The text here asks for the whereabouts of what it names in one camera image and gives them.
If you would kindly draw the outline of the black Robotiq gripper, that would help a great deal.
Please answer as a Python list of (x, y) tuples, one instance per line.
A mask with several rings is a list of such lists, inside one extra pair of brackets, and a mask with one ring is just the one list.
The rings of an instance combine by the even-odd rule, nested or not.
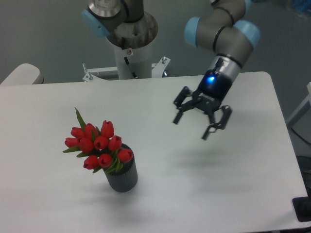
[(184, 86), (173, 101), (178, 110), (173, 123), (178, 124), (184, 112), (196, 108), (208, 115), (209, 119), (209, 125), (201, 137), (203, 140), (207, 140), (217, 130), (224, 130), (232, 109), (229, 105), (221, 106), (221, 103), (232, 84), (232, 80), (223, 73), (214, 69), (208, 70), (196, 90), (191, 91)]

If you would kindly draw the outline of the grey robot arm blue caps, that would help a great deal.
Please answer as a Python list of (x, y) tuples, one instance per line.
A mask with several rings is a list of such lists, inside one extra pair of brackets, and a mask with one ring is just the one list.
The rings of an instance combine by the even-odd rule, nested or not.
[[(194, 46), (211, 50), (215, 58), (196, 90), (184, 87), (174, 100), (178, 113), (201, 110), (209, 118), (202, 138), (223, 130), (232, 110), (222, 101), (255, 49), (261, 33), (256, 25), (243, 19), (251, 6), (249, 0), (213, 0), (212, 13), (193, 17), (185, 26), (184, 39)], [(158, 33), (155, 18), (144, 10), (141, 0), (91, 0), (82, 12), (89, 30), (113, 46), (118, 77), (154, 77), (151, 66), (152, 44)]]

